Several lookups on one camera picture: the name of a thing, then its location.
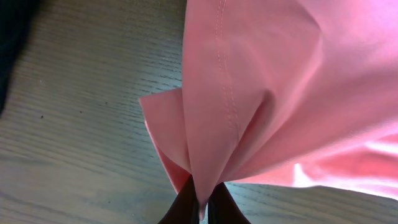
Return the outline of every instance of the pink cloth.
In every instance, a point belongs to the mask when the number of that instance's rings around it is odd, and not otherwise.
[[[182,88],[141,98],[176,191],[398,198],[397,21],[396,0],[188,0]]]

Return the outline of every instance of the wooden surface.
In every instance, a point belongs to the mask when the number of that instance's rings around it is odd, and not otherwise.
[[[184,0],[43,6],[0,119],[0,223],[157,223],[175,193],[138,97],[181,84]],[[253,223],[398,223],[391,199],[230,184]]]

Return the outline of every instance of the pink fabric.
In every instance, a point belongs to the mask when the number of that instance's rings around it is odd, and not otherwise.
[[[398,1],[188,0],[182,88],[141,98],[179,191],[224,181],[398,198]]]

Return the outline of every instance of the wooden floor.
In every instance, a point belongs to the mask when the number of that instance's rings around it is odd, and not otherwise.
[[[0,119],[0,223],[157,223],[175,192],[138,97],[181,85],[184,0],[53,0]],[[229,184],[252,223],[398,223],[398,202]]]

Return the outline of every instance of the wooden table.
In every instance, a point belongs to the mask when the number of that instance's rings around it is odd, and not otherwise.
[[[138,97],[181,85],[183,0],[53,0],[0,119],[0,223],[157,223],[175,192]],[[229,184],[253,223],[398,223],[398,203]]]

